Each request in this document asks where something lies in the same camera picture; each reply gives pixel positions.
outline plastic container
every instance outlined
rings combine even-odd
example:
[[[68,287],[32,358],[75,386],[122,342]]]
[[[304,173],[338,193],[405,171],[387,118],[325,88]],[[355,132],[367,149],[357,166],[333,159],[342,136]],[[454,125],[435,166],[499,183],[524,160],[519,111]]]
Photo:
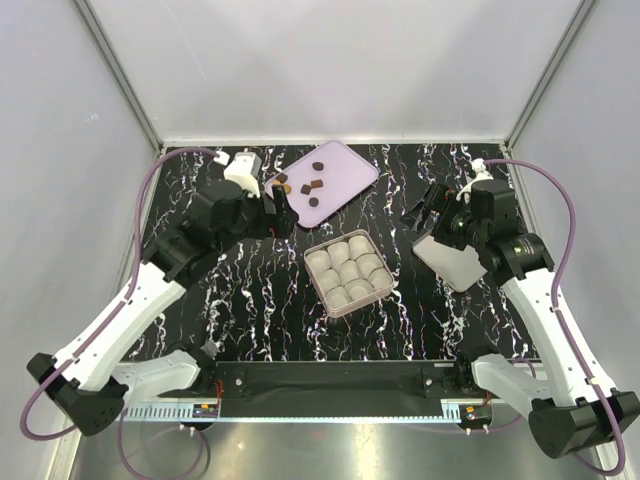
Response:
[[[363,236],[367,239],[367,241],[369,242],[369,245],[372,247],[373,252],[369,253],[369,251],[363,251],[361,252],[360,256],[363,255],[376,255],[378,257],[378,259],[380,260],[381,263],[381,267],[377,268],[376,270],[372,271],[370,273],[369,276],[374,275],[376,277],[376,283],[378,282],[378,278],[380,277],[384,277],[384,274],[382,273],[382,270],[384,270],[384,272],[386,272],[386,274],[389,276],[389,278],[391,279],[391,283],[388,286],[383,286],[380,289],[376,289],[373,287],[373,293],[366,295],[362,298],[360,298],[359,300],[352,300],[350,299],[350,301],[348,303],[346,303],[345,305],[341,305],[339,307],[336,308],[332,308],[331,305],[329,304],[328,298],[327,297],[332,297],[332,292],[335,294],[337,293],[339,296],[343,296],[344,292],[342,289],[344,288],[343,285],[340,285],[338,287],[335,287],[333,290],[328,291],[328,292],[323,292],[322,289],[320,288],[320,283],[318,281],[318,275],[316,275],[314,273],[313,268],[311,268],[310,262],[308,261],[308,257],[309,255],[313,254],[314,252],[319,252],[321,250],[327,251],[327,248],[331,245],[340,243],[340,242],[349,242],[349,240],[353,237],[357,237],[357,236]],[[346,263],[349,263],[351,260],[357,260],[354,258],[350,258],[349,260],[345,261],[342,263],[342,265],[345,265]],[[347,235],[343,235],[339,238],[336,238],[334,240],[330,240],[326,243],[323,243],[322,245],[318,245],[317,247],[313,247],[310,248],[309,250],[307,250],[306,252],[304,252],[304,266],[307,269],[307,272],[309,273],[309,277],[311,278],[311,283],[313,283],[313,286],[316,289],[316,292],[318,292],[318,296],[320,297],[320,301],[322,302],[322,304],[324,305],[325,310],[327,311],[327,314],[331,317],[331,318],[338,318],[338,317],[342,317],[344,315],[347,315],[348,313],[351,313],[359,308],[362,308],[366,305],[369,305],[373,302],[376,302],[378,300],[381,300],[383,298],[385,298],[386,296],[388,296],[391,291],[393,290],[393,286],[394,286],[394,280],[393,280],[393,275],[391,275],[391,271],[389,270],[389,267],[387,266],[387,264],[384,261],[384,258],[382,257],[382,255],[380,254],[380,251],[378,250],[378,247],[376,247],[376,245],[373,243],[373,241],[371,240],[371,237],[369,236],[369,234],[365,231],[365,230],[356,230],[355,232],[351,232],[348,233]]]
[[[463,251],[456,250],[436,243],[430,234],[413,244],[413,253],[456,292],[466,292],[487,273],[469,245]]]
[[[316,170],[314,163],[322,163],[323,169]],[[289,204],[300,216],[298,224],[305,228],[318,226],[378,179],[376,167],[338,141],[319,146],[281,173],[288,177],[284,183],[291,187]],[[264,185],[271,198],[276,176]],[[302,193],[302,187],[313,180],[322,180],[324,185]],[[310,205],[311,198],[317,199],[317,206]]]

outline purple tray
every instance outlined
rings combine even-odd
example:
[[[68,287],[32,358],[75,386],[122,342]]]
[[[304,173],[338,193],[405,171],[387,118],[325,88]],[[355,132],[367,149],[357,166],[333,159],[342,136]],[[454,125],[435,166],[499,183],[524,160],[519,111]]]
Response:
[[[322,162],[324,170],[314,170],[314,162]],[[289,177],[286,181],[291,186],[291,193],[287,195],[289,204],[300,215],[298,224],[305,228],[313,228],[322,223],[378,179],[376,167],[338,141],[320,145],[282,173]],[[322,180],[324,186],[314,188],[309,195],[301,193],[302,186],[309,185],[312,180]],[[275,176],[264,186],[271,198],[274,181]],[[319,200],[317,207],[309,205],[312,197]]]

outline black and white marble surface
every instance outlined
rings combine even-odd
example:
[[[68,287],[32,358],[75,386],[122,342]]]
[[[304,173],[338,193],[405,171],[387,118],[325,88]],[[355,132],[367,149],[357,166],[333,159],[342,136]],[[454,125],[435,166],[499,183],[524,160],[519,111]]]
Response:
[[[211,147],[233,155],[255,151],[260,181],[309,153],[314,145]],[[177,341],[222,347],[220,360],[407,360],[454,358],[461,342],[489,341],[507,357],[535,356],[517,313],[491,279],[459,294],[411,252],[417,236],[400,217],[430,182],[460,188],[473,158],[502,158],[497,144],[354,145],[380,172],[378,181],[313,230],[288,240],[245,240],[142,335],[130,360],[157,358]],[[222,176],[208,157],[183,155],[162,169],[144,243],[175,222],[201,185]],[[507,178],[506,168],[493,168]],[[303,253],[353,230],[369,232],[395,277],[392,294],[343,319],[327,317],[304,268]]]

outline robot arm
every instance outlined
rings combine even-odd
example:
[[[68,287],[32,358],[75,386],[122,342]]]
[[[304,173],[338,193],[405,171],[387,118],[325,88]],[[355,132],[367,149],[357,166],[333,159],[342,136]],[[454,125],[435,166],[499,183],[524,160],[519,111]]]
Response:
[[[221,254],[244,238],[291,234],[298,216],[281,186],[273,188],[273,205],[265,204],[256,180],[260,163],[254,153],[240,153],[225,169],[224,180],[194,194],[180,222],[144,251],[134,294],[78,358],[77,346],[122,302],[131,280],[66,347],[29,362],[27,369],[43,383],[73,361],[47,394],[85,435],[104,430],[129,404],[172,390],[203,392],[213,385],[217,347],[212,344],[140,363],[120,360],[169,305],[215,267]]]
[[[420,256],[453,286],[470,285],[474,279],[469,272],[477,272],[475,280],[489,272],[520,313],[548,380],[535,380],[495,351],[476,349],[459,356],[460,387],[490,391],[528,418],[538,445],[552,458],[612,440],[593,381],[586,377],[556,318],[550,297],[554,265],[544,242],[520,226],[515,192],[507,182],[493,179],[481,160],[473,167],[477,177],[471,186],[456,194],[446,185],[434,184],[417,210],[408,214],[418,230],[432,212],[437,214],[433,238]],[[475,264],[470,263],[469,249],[475,251],[471,252]],[[442,268],[443,262],[448,269]],[[572,341],[591,366],[624,431],[640,414],[636,394],[617,390],[589,349],[561,292],[558,300]]]

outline gray wall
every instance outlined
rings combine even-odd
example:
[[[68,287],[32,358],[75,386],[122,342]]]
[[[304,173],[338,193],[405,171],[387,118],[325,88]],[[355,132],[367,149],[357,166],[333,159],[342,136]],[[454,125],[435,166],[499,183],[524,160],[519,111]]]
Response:
[[[600,2],[516,145],[516,158],[555,174],[578,211],[563,282],[573,313],[620,389],[640,393],[640,3]],[[566,208],[535,176],[525,183],[555,258]],[[640,465],[640,422],[625,434]]]
[[[242,145],[502,139],[580,2],[90,3],[164,140]]]
[[[31,480],[51,445],[19,432],[25,365],[109,300],[152,150],[70,1],[0,2],[0,65],[0,470]],[[59,422],[43,400],[30,424]]]

